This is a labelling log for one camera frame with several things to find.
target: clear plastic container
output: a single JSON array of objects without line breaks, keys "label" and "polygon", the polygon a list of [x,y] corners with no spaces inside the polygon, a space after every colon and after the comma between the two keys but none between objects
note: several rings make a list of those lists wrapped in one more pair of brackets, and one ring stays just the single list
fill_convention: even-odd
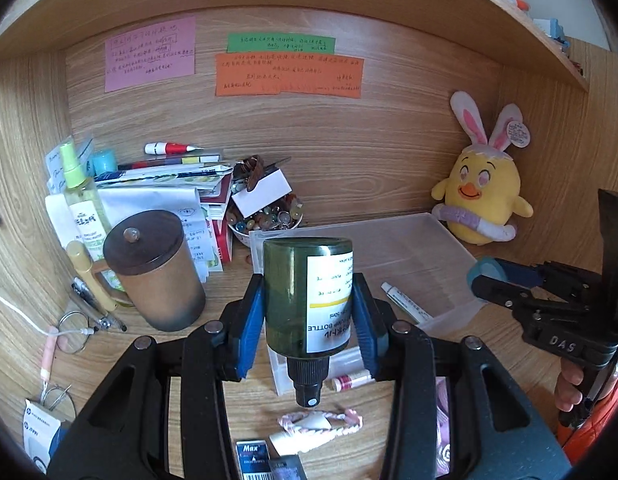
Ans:
[{"label": "clear plastic container", "polygon": [[[354,272],[362,272],[374,298],[387,301],[396,316],[409,316],[387,298],[382,283],[399,288],[433,319],[419,327],[431,336],[463,328],[485,304],[469,290],[466,275],[475,258],[429,213],[345,224],[250,233],[253,272],[262,273],[264,240],[278,236],[345,237],[353,242]],[[364,368],[358,340],[330,358],[329,379]],[[278,395],[293,391],[286,359],[269,349]]]}]

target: green sticky note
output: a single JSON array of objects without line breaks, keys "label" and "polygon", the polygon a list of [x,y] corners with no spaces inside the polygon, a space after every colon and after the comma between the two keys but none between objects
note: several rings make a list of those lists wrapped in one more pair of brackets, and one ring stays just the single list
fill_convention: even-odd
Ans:
[{"label": "green sticky note", "polygon": [[321,52],[334,54],[336,38],[286,32],[232,32],[227,52]]}]

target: human hand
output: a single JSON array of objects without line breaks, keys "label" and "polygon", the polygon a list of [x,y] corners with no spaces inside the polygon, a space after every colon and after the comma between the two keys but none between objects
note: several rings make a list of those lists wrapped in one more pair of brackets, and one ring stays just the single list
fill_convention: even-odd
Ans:
[{"label": "human hand", "polygon": [[[582,393],[576,386],[582,382],[584,370],[565,358],[560,359],[560,368],[562,371],[558,376],[558,381],[555,384],[555,391],[553,393],[555,396],[555,405],[563,412],[570,412],[575,404],[579,404],[582,401]],[[611,377],[609,377],[604,388],[602,388],[600,399],[604,399],[613,391],[617,381],[618,364],[615,365]]]}]

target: green spray nozzle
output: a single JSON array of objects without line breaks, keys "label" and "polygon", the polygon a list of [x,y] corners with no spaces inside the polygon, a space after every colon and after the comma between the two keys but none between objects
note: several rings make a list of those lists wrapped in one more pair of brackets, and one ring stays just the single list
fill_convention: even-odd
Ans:
[{"label": "green spray nozzle", "polygon": [[67,187],[77,187],[87,179],[72,141],[60,145],[60,160]]}]

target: white bowl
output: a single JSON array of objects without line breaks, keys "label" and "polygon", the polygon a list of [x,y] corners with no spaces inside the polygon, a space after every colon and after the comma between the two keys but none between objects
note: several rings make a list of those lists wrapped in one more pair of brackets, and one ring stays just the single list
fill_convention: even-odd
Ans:
[{"label": "white bowl", "polygon": [[[301,221],[302,221],[302,215],[300,215],[300,218],[298,218],[294,226],[289,227],[289,229],[295,229],[296,227],[298,227],[298,225],[300,225]],[[241,233],[237,229],[235,229],[232,225],[229,226],[229,229],[231,229],[231,231],[233,232],[235,237],[240,241],[241,244],[246,245],[249,249],[251,248],[249,233]]]}]

